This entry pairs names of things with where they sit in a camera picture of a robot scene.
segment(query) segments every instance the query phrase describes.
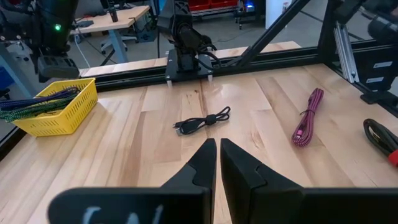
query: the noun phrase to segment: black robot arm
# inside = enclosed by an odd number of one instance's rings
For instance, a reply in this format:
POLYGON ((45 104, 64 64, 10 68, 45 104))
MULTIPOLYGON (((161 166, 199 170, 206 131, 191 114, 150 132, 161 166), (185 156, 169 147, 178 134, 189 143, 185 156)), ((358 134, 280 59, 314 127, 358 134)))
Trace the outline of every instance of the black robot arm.
POLYGON ((398 7, 398 0, 347 0, 336 10, 336 20, 346 24, 354 14, 363 8, 373 14, 368 25, 369 35, 383 44, 398 41, 398 17, 392 11, 398 7))
POLYGON ((208 71, 212 71, 213 67, 208 56, 215 56, 207 52, 207 47, 216 48, 209 37, 201 35, 192 27, 187 0, 167 0, 159 14, 157 26, 160 33, 174 45, 169 52, 166 79, 183 80, 189 75, 210 74, 208 71))
POLYGON ((78 0, 23 0, 14 6, 0 0, 0 43, 23 41, 32 50, 30 57, 40 82, 79 76, 67 55, 77 4, 78 0))

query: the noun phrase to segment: pink braided cable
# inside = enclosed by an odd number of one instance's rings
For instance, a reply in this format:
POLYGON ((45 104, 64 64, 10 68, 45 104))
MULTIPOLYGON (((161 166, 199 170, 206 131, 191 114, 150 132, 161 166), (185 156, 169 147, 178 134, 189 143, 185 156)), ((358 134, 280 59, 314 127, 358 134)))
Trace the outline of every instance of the pink braided cable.
POLYGON ((313 134, 313 119, 315 117, 315 111, 317 110, 322 97, 323 90, 316 88, 308 99, 308 108, 303 112, 305 115, 292 135, 292 142, 296 146, 304 147, 310 144, 313 134))

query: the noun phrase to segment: white desk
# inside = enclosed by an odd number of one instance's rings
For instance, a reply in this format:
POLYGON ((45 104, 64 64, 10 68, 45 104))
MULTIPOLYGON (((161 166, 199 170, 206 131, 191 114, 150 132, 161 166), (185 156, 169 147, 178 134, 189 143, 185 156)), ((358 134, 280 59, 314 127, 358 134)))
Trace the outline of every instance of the white desk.
MULTIPOLYGON (((126 63, 129 60, 127 59, 126 51, 124 49, 118 29, 125 29, 132 26, 139 18, 149 11, 149 9, 149 6, 137 6, 132 9, 117 11, 119 19, 117 22, 113 22, 109 14, 85 18, 80 21, 93 21, 94 24, 89 27, 80 28, 80 32, 85 34, 89 32, 101 32, 108 30, 112 45, 116 55, 118 56, 118 62, 126 63)), ((79 34, 79 31, 77 29, 72 30, 70 34, 79 34)))

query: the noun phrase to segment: yellow basket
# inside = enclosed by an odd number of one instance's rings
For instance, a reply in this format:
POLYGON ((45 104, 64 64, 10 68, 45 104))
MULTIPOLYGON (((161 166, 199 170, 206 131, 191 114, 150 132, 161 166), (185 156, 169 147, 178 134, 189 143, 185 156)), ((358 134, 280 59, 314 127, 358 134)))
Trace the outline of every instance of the yellow basket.
POLYGON ((41 114, 35 118, 15 120, 12 123, 33 136, 74 133, 98 101, 95 78, 53 82, 37 96, 49 96, 69 87, 77 87, 80 93, 65 109, 55 114, 41 114))

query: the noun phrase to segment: wooden tabletop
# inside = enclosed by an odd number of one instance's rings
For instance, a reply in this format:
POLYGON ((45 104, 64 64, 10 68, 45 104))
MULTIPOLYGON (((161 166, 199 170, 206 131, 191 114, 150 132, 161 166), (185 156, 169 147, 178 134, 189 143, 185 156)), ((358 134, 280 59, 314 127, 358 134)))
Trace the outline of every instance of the wooden tabletop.
MULTIPOLYGON (((89 32, 128 28, 133 25, 135 21, 141 18, 147 11, 149 11, 149 6, 136 6, 132 9, 117 11, 119 19, 117 22, 112 21, 109 13, 103 16, 85 18, 81 21, 93 21, 94 24, 88 27, 80 28, 80 32, 85 34, 89 32)), ((77 30, 71 30, 70 32, 70 34, 78 33, 79 32, 77 30)))
MULTIPOLYGON (((0 162, 0 223, 46 223, 47 207, 73 187, 158 187, 207 138, 229 138, 306 187, 397 187, 398 171, 370 145, 363 121, 398 134, 397 119, 323 64, 153 85, 99 94, 75 134, 26 136, 0 162), (308 147, 290 137, 315 88, 325 91, 308 147), (172 124, 231 107, 229 121, 190 136, 172 124)), ((217 165, 215 223, 231 223, 217 165)))

